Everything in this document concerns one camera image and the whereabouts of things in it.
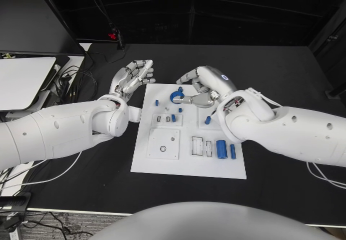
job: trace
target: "computer monitor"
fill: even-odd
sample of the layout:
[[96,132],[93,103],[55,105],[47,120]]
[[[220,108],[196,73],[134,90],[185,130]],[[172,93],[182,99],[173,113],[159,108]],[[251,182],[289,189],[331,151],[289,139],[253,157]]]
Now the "computer monitor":
[[0,0],[0,53],[85,55],[52,0]]

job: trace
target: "table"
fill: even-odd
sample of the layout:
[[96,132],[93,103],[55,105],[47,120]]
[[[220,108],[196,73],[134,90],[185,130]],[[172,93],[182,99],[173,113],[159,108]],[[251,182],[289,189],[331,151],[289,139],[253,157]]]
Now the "table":
[[[122,57],[116,44],[93,44],[90,52],[109,61]],[[107,64],[93,54],[98,93],[109,93],[113,77],[133,60],[153,60],[158,83],[173,84],[204,65],[217,67],[238,89],[253,87],[284,106],[346,117],[341,101],[329,100],[332,89],[307,47],[129,44],[126,57]],[[93,95],[88,82],[80,100]],[[146,86],[129,105],[143,106]],[[70,172],[55,181],[32,185],[29,209],[133,214],[150,207],[191,201],[246,205],[306,224],[346,226],[346,190],[313,177],[306,163],[279,155],[253,141],[243,143],[247,180],[132,172],[139,124],[124,135],[81,154]],[[70,167],[77,155],[49,161],[32,181],[51,179]],[[328,177],[346,182],[346,168],[320,166]]]

